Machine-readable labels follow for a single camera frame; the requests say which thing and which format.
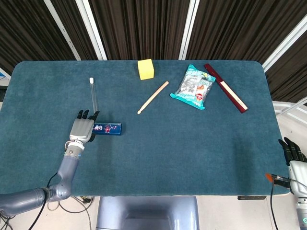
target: teal tablecloth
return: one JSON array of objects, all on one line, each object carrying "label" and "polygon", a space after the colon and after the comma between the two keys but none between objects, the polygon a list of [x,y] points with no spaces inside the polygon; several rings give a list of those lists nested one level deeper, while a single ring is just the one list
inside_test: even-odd
[{"label": "teal tablecloth", "polygon": [[[213,68],[249,110],[241,114],[215,83],[204,111],[172,99],[188,64]],[[73,195],[268,195],[265,173],[287,176],[281,137],[261,65],[254,61],[155,60],[140,80],[137,61],[25,61],[15,67],[0,112],[0,193],[46,186],[80,109],[122,122],[122,136],[85,146]],[[137,115],[166,80],[169,85]],[[286,193],[279,188],[277,193]]]}]

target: white pole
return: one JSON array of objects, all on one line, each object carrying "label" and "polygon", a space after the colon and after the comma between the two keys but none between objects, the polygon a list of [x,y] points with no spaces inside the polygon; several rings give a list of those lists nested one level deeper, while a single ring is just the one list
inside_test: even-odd
[{"label": "white pole", "polygon": [[82,16],[86,30],[92,41],[98,60],[107,60],[105,49],[102,45],[102,41],[97,29],[97,25],[95,23],[90,3],[88,2],[88,0],[76,0],[76,3]]},{"label": "white pole", "polygon": [[190,0],[186,25],[184,27],[182,42],[179,52],[179,60],[185,60],[187,56],[187,51],[190,43],[191,33],[195,21],[196,12],[198,9],[198,4],[200,0]]},{"label": "white pole", "polygon": [[73,55],[75,56],[77,61],[81,61],[81,58],[75,48],[75,46],[73,45],[71,38],[69,37],[68,33],[66,32],[66,29],[61,21],[61,19],[59,18],[58,13],[56,12],[56,9],[53,7],[52,2],[50,0],[44,0],[48,10],[50,11],[53,19],[55,20],[55,22],[57,23],[59,29],[61,30],[66,42],[68,43],[69,47],[71,48],[71,51],[73,53]]},{"label": "white pole", "polygon": [[307,15],[296,25],[296,27],[288,34],[288,36],[279,44],[274,52],[263,63],[264,72],[268,69],[300,38],[307,30]]}]

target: black curtain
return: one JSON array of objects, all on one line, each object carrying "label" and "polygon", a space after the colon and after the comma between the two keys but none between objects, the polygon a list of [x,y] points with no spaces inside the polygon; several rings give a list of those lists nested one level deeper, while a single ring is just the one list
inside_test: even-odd
[{"label": "black curtain", "polygon": [[307,96],[307,32],[266,72],[272,99],[298,102]]},{"label": "black curtain", "polygon": [[0,0],[0,66],[24,60],[75,60],[42,0]]},{"label": "black curtain", "polygon": [[108,59],[178,59],[189,0],[90,4]]},{"label": "black curtain", "polygon": [[187,59],[263,64],[306,13],[306,0],[200,0]]},{"label": "black curtain", "polygon": [[98,60],[75,0],[51,0],[81,60]]}]

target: white floor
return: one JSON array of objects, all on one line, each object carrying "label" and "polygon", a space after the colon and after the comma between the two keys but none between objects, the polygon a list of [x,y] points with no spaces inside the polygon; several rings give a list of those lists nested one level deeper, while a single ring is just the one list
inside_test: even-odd
[{"label": "white floor", "polygon": [[[307,126],[283,115],[278,117],[282,136],[295,141],[307,153]],[[200,230],[275,230],[270,211],[269,197],[265,200],[238,201],[236,196],[198,196]],[[83,207],[74,199],[62,201],[62,205],[71,211],[82,210]],[[99,198],[88,209],[95,229]],[[273,206],[279,230],[299,230],[295,197],[291,194],[273,197]],[[20,214],[11,220],[15,230],[28,229],[39,210]],[[58,208],[55,211],[44,209],[34,230],[89,230],[86,212],[70,214]]]},{"label": "white floor", "polygon": [[7,78],[3,78],[0,76],[0,86],[8,86],[9,85],[9,80]]}]

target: robot finger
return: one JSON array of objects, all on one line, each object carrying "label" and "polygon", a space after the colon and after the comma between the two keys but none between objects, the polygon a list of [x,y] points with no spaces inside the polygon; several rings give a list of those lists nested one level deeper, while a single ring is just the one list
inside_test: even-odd
[{"label": "robot finger", "polygon": [[86,119],[87,118],[87,114],[88,114],[89,110],[85,110],[83,116],[82,116],[82,119]]},{"label": "robot finger", "polygon": [[100,111],[98,110],[98,111],[96,111],[96,112],[94,113],[94,115],[93,115],[93,117],[92,117],[92,120],[96,121],[99,112],[100,112]]},{"label": "robot finger", "polygon": [[283,154],[284,154],[284,158],[286,160],[286,164],[289,166],[290,165],[290,161],[293,160],[291,151],[289,149],[289,146],[283,141],[278,139],[278,142],[281,144],[282,148],[283,148]]},{"label": "robot finger", "polygon": [[95,139],[95,137],[96,137],[96,134],[92,134],[88,142],[92,142]]},{"label": "robot finger", "polygon": [[83,113],[83,110],[80,110],[80,111],[78,112],[78,116],[77,116],[78,119],[81,119],[82,113]]},{"label": "robot finger", "polygon": [[298,159],[302,162],[307,162],[307,158],[305,157],[305,155],[302,153],[301,149],[299,148],[299,146],[297,144],[295,144],[293,142],[293,145],[295,147],[295,150],[297,152],[297,156],[298,156]]},{"label": "robot finger", "polygon": [[290,148],[293,160],[298,161],[299,160],[298,159],[298,155],[297,155],[297,152],[295,150],[293,142],[290,139],[286,138],[286,137],[284,137],[284,140],[285,140],[285,142],[288,144],[288,146]]}]

